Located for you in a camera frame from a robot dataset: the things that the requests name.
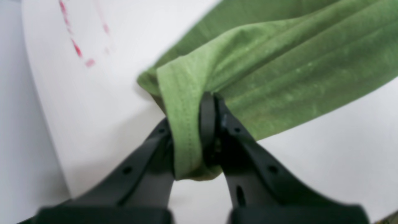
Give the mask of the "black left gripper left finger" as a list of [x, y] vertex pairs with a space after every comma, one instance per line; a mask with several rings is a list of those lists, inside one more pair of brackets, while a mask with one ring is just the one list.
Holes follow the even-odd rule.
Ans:
[[104, 180], [76, 199], [42, 207], [23, 224], [173, 224], [174, 182], [167, 119]]

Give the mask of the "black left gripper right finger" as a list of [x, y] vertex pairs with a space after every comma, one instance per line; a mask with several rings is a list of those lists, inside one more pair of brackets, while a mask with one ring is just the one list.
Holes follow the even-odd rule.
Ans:
[[203, 160], [220, 166], [233, 210], [228, 224], [368, 224], [359, 205], [344, 204], [313, 190], [260, 146], [210, 92], [200, 103]]

